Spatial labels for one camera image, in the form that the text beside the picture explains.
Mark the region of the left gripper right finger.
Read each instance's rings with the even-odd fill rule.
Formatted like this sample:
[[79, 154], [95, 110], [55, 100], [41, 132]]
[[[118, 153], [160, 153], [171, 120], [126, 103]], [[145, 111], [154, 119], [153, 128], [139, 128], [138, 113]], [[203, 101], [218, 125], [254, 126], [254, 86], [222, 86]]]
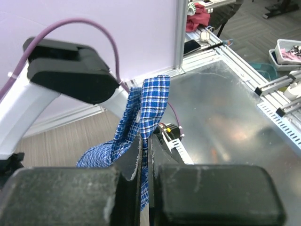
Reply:
[[152, 226], [282, 226], [286, 212], [268, 172], [240, 164], [177, 162], [148, 139]]

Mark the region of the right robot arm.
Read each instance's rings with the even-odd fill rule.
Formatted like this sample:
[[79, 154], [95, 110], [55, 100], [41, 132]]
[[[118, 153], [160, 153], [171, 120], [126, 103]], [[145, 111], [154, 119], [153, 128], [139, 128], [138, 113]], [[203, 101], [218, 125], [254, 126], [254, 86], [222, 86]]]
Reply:
[[127, 93], [107, 64], [89, 46], [42, 40], [26, 60], [20, 76], [0, 102], [0, 175], [22, 167], [15, 149], [39, 115], [60, 95], [102, 105], [122, 117]]

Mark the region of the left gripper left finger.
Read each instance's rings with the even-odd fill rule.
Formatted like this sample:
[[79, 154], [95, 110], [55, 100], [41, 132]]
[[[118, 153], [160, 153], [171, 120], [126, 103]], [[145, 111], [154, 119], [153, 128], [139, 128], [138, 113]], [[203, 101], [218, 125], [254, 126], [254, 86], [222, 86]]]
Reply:
[[3, 226], [137, 226], [142, 139], [107, 168], [18, 169], [0, 193]]

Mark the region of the blue checked long sleeve shirt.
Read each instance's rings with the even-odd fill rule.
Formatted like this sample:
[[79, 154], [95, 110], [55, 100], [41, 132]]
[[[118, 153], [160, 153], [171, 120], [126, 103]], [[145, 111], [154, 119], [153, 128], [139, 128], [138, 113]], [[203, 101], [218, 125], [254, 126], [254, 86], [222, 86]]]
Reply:
[[147, 149], [148, 138], [157, 128], [167, 107], [170, 78], [159, 75], [145, 79], [142, 87], [132, 87], [113, 140], [88, 149], [78, 160], [80, 168], [105, 168], [126, 153], [137, 134], [142, 137], [141, 209], [149, 202]]

